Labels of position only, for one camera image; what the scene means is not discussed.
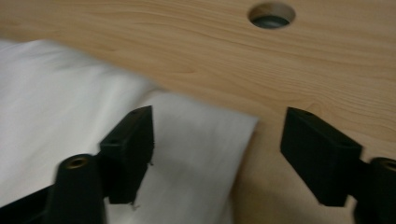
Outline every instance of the white towel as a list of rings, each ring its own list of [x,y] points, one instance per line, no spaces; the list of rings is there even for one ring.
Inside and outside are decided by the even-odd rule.
[[[67,157],[96,154],[143,105],[153,106],[154,166],[139,207],[108,204],[108,223],[231,223],[227,199],[256,118],[164,91],[47,40],[0,40],[0,206],[50,185]]]

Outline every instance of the white cloth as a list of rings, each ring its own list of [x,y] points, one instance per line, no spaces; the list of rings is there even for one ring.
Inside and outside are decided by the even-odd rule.
[[[0,206],[51,184],[67,157],[96,154],[143,105],[153,106],[154,166],[139,207],[108,204],[108,223],[231,223],[227,198],[256,118],[161,90],[47,40],[0,40]]]

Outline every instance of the cloth fold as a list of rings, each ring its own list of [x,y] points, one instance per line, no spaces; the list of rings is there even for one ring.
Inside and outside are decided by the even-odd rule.
[[[0,40],[0,206],[51,184],[59,162],[95,154],[129,111],[153,106],[154,166],[132,211],[108,223],[230,223],[227,198],[257,119],[164,91],[48,40]]]

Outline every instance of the wooden table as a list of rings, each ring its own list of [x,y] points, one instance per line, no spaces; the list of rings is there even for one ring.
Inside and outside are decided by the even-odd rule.
[[[366,161],[396,159],[396,1],[285,0],[296,17],[275,30],[250,23],[259,3],[0,0],[0,36],[54,39],[260,117],[233,188],[236,224],[353,223],[352,198],[318,205],[282,157],[282,125],[287,106],[305,109],[364,145]]]

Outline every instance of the tabletop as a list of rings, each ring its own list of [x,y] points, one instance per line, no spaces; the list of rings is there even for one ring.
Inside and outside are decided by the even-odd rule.
[[[393,0],[0,0],[0,37],[53,39],[259,117],[233,186],[235,224],[353,223],[353,198],[319,205],[283,158],[283,123],[301,108],[362,144],[365,161],[396,159],[394,10]]]

